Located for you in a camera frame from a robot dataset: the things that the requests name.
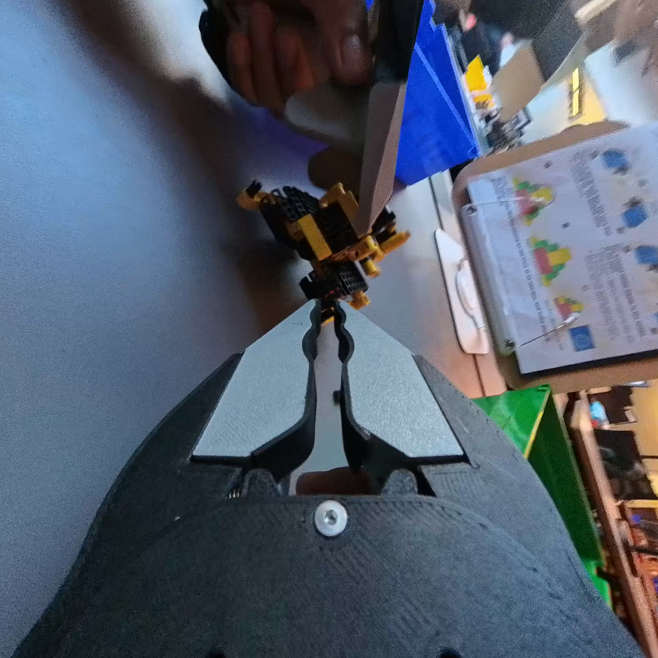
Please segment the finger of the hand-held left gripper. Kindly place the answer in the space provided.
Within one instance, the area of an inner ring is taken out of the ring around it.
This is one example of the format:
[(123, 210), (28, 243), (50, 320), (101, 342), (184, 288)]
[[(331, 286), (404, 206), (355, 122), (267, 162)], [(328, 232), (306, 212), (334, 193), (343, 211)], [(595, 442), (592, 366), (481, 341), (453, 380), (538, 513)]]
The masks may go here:
[(357, 235), (367, 234), (393, 193), (407, 82), (376, 83), (370, 91), (361, 164)]

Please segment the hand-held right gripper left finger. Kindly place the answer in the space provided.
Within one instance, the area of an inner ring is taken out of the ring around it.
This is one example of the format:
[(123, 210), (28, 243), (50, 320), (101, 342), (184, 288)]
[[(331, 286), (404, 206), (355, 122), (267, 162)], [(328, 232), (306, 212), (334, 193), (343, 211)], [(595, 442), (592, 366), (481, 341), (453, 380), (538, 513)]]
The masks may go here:
[(304, 306), (240, 355), (199, 436), (203, 463), (267, 470), (287, 479), (315, 444), (315, 359), (321, 306)]

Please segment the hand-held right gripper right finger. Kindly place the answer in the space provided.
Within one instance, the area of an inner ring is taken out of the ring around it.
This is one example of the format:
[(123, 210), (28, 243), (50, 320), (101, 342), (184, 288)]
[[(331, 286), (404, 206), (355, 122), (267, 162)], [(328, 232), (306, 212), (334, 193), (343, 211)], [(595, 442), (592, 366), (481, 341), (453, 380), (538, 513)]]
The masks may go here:
[(466, 454), (414, 354), (361, 312), (335, 307), (340, 411), (348, 465), (372, 489), (394, 471), (466, 463)]

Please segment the yellow black lego vehicle model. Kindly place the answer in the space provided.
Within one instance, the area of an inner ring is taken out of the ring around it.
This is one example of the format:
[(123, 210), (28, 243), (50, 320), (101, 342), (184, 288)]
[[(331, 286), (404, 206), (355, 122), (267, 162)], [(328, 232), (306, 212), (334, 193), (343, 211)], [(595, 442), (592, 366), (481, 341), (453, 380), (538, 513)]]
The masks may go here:
[(310, 263), (300, 287), (309, 301), (320, 303), (324, 325), (333, 321), (338, 301), (355, 310), (370, 304), (368, 279), (379, 276), (381, 261), (411, 237), (409, 231), (398, 231), (396, 215), (388, 208), (358, 235), (352, 222), (358, 204), (341, 183), (318, 199), (293, 186), (267, 192), (255, 180), (237, 203), (243, 210), (259, 211), (276, 242)]

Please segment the person's left hand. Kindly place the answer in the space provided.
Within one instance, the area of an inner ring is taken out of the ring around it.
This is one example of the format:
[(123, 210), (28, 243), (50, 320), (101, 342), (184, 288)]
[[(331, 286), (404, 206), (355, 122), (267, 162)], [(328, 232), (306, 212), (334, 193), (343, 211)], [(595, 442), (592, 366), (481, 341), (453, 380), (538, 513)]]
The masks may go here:
[(281, 117), (288, 99), (328, 80), (360, 86), (373, 56), (364, 1), (232, 1), (227, 81), (247, 103)]

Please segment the blue plastic bin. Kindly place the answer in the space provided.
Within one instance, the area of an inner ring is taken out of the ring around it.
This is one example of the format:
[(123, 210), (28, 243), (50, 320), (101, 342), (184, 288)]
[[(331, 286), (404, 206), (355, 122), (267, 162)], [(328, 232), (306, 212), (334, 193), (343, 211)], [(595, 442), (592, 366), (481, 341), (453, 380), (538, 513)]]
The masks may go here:
[(396, 178), (414, 185), (482, 151), (448, 32), (425, 1), (409, 67)]

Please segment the white stand base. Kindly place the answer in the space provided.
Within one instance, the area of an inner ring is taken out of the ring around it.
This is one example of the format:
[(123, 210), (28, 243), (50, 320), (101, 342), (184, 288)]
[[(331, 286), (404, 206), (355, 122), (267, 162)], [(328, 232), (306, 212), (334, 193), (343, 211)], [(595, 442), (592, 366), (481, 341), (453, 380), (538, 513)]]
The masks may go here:
[(457, 341), (466, 354), (487, 355), (489, 335), (470, 262), (463, 246), (447, 232), (434, 233)]

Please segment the green plastic bin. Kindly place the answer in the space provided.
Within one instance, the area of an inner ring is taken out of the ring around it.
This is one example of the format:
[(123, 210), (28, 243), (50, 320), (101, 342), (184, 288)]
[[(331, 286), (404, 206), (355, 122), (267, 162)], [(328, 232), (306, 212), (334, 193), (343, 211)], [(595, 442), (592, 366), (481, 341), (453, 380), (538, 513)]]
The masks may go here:
[(589, 578), (613, 609), (610, 585), (599, 575), (604, 551), (592, 506), (562, 415), (549, 384), (474, 399), (539, 476), (569, 532)]

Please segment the instruction sheet on stand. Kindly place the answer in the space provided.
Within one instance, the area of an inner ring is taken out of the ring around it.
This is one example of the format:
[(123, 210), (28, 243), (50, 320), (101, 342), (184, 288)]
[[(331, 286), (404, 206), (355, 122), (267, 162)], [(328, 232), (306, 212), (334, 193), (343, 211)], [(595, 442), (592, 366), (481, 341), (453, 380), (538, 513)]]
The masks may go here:
[(523, 145), (504, 152), (491, 153), (486, 157), (474, 160), (466, 165), (456, 177), (451, 190), (451, 205), (456, 214), (462, 244), (466, 258), (473, 272), (474, 285), (484, 319), (484, 328), (489, 337), (490, 355), (496, 362), (498, 379), (507, 388), (514, 390), (533, 388), (542, 384), (551, 386), (554, 393), (575, 393), (577, 391), (595, 388), (597, 384), (615, 386), (628, 383), (631, 380), (657, 379), (657, 354), (644, 353), (637, 358), (627, 358), (615, 363), (593, 363), (575, 366), (572, 370), (556, 370), (537, 374), (522, 374), (515, 356), (506, 350), (505, 345), (510, 337), (503, 336), (501, 313), (496, 310), (496, 302), (491, 293), (484, 272), (484, 257), (481, 248), (476, 245), (474, 229), (471, 221), (465, 217), (463, 208), (470, 204), (466, 186), (470, 178), (488, 174), (497, 169), (504, 169), (525, 160), (546, 155), (547, 153), (570, 147), (588, 139), (606, 136), (620, 130), (625, 130), (627, 124), (617, 121), (576, 125), (562, 132), (540, 139), (531, 144)]

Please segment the printed instruction sheet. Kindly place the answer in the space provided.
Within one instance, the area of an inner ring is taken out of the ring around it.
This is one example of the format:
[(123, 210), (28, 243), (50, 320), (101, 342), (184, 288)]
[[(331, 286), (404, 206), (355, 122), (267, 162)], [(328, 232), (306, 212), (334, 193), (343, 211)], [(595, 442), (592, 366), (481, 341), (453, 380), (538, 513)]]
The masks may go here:
[(657, 356), (657, 123), (464, 170), (492, 338), (521, 376)]

